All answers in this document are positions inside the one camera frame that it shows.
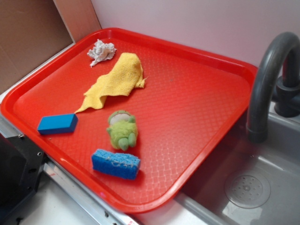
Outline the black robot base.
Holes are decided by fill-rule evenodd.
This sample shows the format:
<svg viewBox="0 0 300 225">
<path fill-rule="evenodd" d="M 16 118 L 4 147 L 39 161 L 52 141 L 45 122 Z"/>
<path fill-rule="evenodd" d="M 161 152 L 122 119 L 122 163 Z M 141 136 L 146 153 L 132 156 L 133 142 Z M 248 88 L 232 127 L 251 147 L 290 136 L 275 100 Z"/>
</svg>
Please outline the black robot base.
<svg viewBox="0 0 300 225">
<path fill-rule="evenodd" d="M 44 152 L 29 138 L 0 136 L 0 209 L 15 208 L 38 187 Z"/>
</svg>

